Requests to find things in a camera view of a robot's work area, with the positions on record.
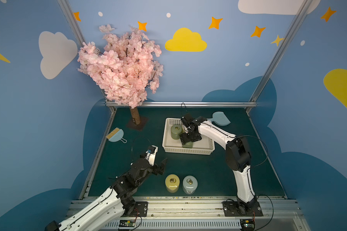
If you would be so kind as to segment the olive yellow tea canister front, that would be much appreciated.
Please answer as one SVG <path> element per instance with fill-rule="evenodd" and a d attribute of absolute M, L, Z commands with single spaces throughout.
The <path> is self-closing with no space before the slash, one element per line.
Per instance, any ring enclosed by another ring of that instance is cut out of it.
<path fill-rule="evenodd" d="M 175 174 L 170 174 L 165 179 L 165 186 L 168 192 L 175 193 L 178 191 L 180 186 L 180 179 Z"/>

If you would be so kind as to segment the pale blue tea canister front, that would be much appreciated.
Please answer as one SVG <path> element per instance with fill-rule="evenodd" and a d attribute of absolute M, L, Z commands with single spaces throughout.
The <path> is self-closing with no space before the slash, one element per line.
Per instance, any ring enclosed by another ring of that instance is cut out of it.
<path fill-rule="evenodd" d="M 193 194 L 198 187 L 198 181 L 194 176 L 186 176 L 183 179 L 183 191 L 186 194 Z"/>

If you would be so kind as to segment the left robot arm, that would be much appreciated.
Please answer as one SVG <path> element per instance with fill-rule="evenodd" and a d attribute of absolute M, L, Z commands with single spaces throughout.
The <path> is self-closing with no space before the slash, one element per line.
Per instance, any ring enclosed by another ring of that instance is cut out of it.
<path fill-rule="evenodd" d="M 87 207 L 62 222 L 50 222 L 45 230 L 98 231 L 112 219 L 136 214 L 133 195 L 151 174 L 162 175 L 166 163 L 164 159 L 160 165 L 151 165 L 147 159 L 139 159 Z"/>

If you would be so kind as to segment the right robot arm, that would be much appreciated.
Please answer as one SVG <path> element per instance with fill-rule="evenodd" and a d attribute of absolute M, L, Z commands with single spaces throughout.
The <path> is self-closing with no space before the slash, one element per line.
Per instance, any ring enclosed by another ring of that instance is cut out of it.
<path fill-rule="evenodd" d="M 197 142 L 202 136 L 206 136 L 223 147 L 226 151 L 226 164 L 234 173 L 238 203 L 249 205 L 255 202 L 250 174 L 251 154 L 247 139 L 224 131 L 202 116 L 193 118 L 190 114 L 186 114 L 181 116 L 181 122 L 187 129 L 180 134 L 181 143 L 185 145 L 188 142 Z"/>

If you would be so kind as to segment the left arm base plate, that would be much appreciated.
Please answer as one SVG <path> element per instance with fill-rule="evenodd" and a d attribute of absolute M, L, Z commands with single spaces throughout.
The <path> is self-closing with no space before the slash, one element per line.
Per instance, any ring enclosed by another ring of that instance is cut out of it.
<path fill-rule="evenodd" d="M 134 205 L 130 205 L 124 212 L 125 217 L 146 217 L 148 211 L 147 201 L 137 201 Z"/>

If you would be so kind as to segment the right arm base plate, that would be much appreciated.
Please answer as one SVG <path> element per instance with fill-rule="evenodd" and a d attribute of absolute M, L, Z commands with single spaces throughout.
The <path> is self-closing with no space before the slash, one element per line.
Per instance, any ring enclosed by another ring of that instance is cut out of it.
<path fill-rule="evenodd" d="M 260 204 L 253 200 L 249 203 L 238 203 L 232 199 L 222 202 L 226 217 L 262 217 L 263 212 Z"/>

